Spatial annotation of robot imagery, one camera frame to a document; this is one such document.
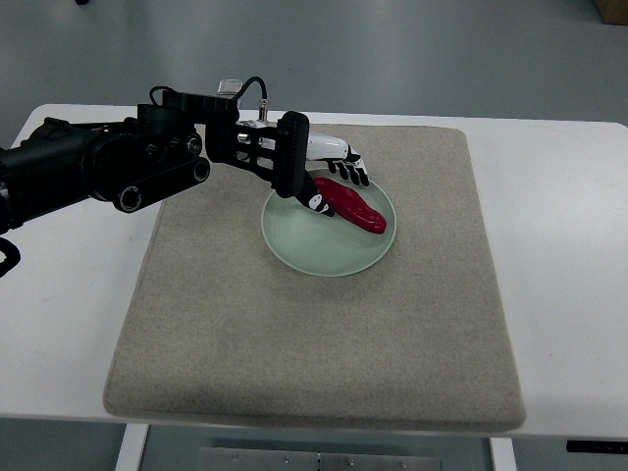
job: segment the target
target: light green plate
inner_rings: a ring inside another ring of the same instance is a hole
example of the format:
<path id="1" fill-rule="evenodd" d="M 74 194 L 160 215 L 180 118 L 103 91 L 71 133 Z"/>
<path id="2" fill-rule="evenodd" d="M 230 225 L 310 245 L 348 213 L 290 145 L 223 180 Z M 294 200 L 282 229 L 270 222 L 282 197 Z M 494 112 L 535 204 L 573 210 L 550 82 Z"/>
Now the light green plate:
<path id="1" fill-rule="evenodd" d="M 274 191 L 262 211 L 262 233 L 273 253 L 299 272 L 318 277 L 343 277 L 360 272 L 384 256 L 393 244 L 396 215 L 393 204 L 376 184 L 357 187 L 326 170 L 310 172 L 355 189 L 387 221 L 382 235 L 368 233 L 339 215 L 333 218 L 307 209 Z"/>

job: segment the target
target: metal plate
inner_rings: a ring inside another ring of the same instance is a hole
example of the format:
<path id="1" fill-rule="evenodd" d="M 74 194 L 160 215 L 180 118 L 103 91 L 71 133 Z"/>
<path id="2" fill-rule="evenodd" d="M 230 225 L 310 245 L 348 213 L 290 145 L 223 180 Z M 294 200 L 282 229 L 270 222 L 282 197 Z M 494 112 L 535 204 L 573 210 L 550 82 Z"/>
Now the metal plate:
<path id="1" fill-rule="evenodd" d="M 202 447 L 198 471 L 441 471 L 437 458 Z"/>

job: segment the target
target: red object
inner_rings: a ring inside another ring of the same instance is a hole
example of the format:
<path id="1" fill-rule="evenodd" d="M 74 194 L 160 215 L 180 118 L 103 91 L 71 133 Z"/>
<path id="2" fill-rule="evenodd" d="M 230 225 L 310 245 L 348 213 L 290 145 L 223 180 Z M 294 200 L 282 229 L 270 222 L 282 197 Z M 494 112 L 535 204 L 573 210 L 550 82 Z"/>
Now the red object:
<path id="1" fill-rule="evenodd" d="M 325 177 L 314 177 L 314 184 L 334 211 L 364 231 L 383 234 L 386 218 L 371 208 L 357 191 Z"/>

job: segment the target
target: cable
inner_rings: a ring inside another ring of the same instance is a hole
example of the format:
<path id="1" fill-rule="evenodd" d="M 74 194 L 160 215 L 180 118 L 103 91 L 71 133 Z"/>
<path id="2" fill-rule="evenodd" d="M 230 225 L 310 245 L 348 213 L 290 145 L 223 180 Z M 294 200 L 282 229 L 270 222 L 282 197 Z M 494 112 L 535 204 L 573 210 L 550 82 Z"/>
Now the cable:
<path id="1" fill-rule="evenodd" d="M 0 253 L 4 254 L 4 260 L 0 262 L 0 278 L 4 277 L 11 269 L 20 263 L 20 251 L 11 242 L 0 237 Z"/>
<path id="2" fill-rule="evenodd" d="M 242 95 L 244 94 L 244 92 L 250 87 L 250 85 L 253 82 L 258 82 L 259 86 L 262 88 L 262 99 L 266 100 L 268 99 L 268 95 L 266 93 L 266 83 L 264 83 L 264 80 L 262 80 L 262 78 L 258 77 L 258 76 L 253 76 L 251 77 L 249 80 L 247 80 L 244 85 L 242 86 L 242 88 L 239 90 L 239 92 L 232 98 L 232 100 L 238 101 Z"/>
<path id="3" fill-rule="evenodd" d="M 169 86 L 164 86 L 164 85 L 153 86 L 148 92 L 148 96 L 150 96 L 150 101 L 152 101 L 153 105 L 155 106 L 159 106 L 159 105 L 157 104 L 157 100 L 155 100 L 155 97 L 153 95 L 156 91 L 159 91 L 159 90 L 166 90 L 166 91 L 172 91 L 172 92 L 177 93 L 176 90 L 174 90 L 173 88 L 170 88 Z"/>

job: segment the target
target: white table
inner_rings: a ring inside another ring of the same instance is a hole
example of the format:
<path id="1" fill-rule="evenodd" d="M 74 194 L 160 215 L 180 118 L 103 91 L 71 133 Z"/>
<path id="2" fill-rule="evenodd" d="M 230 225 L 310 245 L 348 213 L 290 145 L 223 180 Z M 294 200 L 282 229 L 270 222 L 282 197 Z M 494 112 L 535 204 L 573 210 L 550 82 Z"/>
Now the white table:
<path id="1" fill-rule="evenodd" d="M 44 105 L 16 143 L 46 116 L 77 123 L 134 113 Z M 307 115 L 312 123 L 467 134 L 527 410 L 508 435 L 628 438 L 628 130 Z M 104 410 L 101 395 L 157 212 L 154 205 L 125 215 L 87 200 L 5 235 L 23 261 L 0 280 L 0 416 L 120 420 Z"/>

